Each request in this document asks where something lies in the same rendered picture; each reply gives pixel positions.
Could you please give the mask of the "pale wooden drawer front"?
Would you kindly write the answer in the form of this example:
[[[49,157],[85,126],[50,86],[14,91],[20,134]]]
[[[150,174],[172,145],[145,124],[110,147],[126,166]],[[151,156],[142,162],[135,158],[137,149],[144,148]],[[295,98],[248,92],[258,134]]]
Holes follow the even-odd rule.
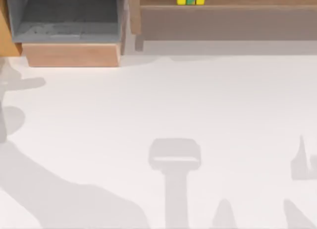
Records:
[[[118,67],[121,44],[22,44],[31,67]]]

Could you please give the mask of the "wooden open shelf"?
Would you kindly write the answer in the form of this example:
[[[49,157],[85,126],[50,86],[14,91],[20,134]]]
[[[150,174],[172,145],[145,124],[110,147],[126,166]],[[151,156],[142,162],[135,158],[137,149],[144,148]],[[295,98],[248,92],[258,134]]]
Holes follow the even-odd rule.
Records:
[[[135,48],[145,41],[317,41],[317,0],[128,0]]]

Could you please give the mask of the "wooden cupboard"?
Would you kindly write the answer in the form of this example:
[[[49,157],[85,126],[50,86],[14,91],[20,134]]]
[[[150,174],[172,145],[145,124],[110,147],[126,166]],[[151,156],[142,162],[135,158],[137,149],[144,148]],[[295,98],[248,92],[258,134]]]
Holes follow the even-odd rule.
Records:
[[[12,41],[7,1],[0,0],[0,57],[19,57],[21,53],[21,44]]]

